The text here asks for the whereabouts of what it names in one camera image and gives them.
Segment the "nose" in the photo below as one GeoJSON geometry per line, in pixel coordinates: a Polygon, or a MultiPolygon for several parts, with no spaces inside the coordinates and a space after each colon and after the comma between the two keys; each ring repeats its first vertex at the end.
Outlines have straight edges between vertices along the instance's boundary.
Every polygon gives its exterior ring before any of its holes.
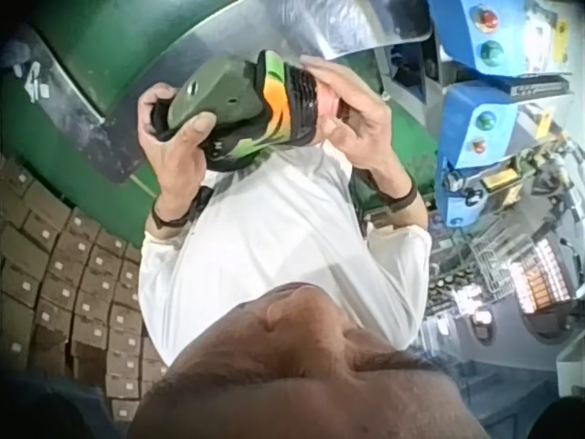
{"type": "Polygon", "coordinates": [[[323,377],[346,369],[347,314],[320,288],[304,285],[266,310],[266,323],[288,367],[323,377]]]}

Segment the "white long-sleeve shirt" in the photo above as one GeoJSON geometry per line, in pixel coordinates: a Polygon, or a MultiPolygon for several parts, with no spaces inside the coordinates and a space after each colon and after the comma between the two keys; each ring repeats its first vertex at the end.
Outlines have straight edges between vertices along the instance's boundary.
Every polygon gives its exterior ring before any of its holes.
{"type": "Polygon", "coordinates": [[[170,241],[146,234],[139,300],[171,364],[232,307],[289,282],[323,288],[359,325],[406,348],[427,301],[431,236],[417,226],[364,241],[351,165],[327,143],[274,152],[218,176],[209,205],[170,241]]]}

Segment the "hand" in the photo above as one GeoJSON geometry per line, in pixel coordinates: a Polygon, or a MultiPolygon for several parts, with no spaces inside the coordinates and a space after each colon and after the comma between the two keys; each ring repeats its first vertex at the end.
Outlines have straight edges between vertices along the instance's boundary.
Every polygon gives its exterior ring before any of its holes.
{"type": "Polygon", "coordinates": [[[314,57],[301,64],[331,87],[346,103],[344,120],[321,117],[320,133],[359,169],[374,170],[397,159],[390,146],[392,118],[389,107],[351,69],[314,57]]]}
{"type": "Polygon", "coordinates": [[[138,100],[138,141],[153,167],[161,188],[156,213],[162,220],[181,218],[197,195],[206,173],[207,162],[198,146],[211,133],[216,116],[202,112],[183,125],[168,142],[153,136],[151,111],[159,99],[171,99],[176,89],[158,83],[144,92],[138,100]]]}

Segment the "person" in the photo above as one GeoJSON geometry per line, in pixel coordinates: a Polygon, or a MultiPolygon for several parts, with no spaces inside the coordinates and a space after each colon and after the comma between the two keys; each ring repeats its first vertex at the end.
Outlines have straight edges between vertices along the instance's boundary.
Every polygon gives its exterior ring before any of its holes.
{"type": "Polygon", "coordinates": [[[170,368],[129,435],[486,437],[455,384],[405,351],[423,318],[431,237],[391,148],[389,107],[349,68],[302,64],[346,103],[344,120],[322,117],[315,145],[219,176],[184,228],[177,219],[209,184],[197,145],[215,116],[201,113],[162,144],[150,111],[175,90],[158,84],[138,103],[139,141],[161,188],[145,226],[139,300],[170,368]],[[352,167],[388,201],[392,232],[364,241],[352,167]]]}

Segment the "sleeve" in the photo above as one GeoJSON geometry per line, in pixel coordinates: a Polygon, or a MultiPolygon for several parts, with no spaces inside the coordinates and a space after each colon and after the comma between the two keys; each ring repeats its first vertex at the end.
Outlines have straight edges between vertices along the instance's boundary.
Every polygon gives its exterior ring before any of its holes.
{"type": "Polygon", "coordinates": [[[419,226],[384,232],[373,230],[367,246],[391,289],[378,297],[378,309],[391,310],[382,331],[394,348],[406,349],[417,337],[429,292],[431,236],[419,226]]]}
{"type": "Polygon", "coordinates": [[[159,355],[167,364],[168,356],[165,354],[164,341],[167,333],[165,314],[176,263],[188,231],[189,228],[185,227],[181,235],[168,241],[158,240],[146,232],[142,247],[138,300],[148,334],[159,355]]]}

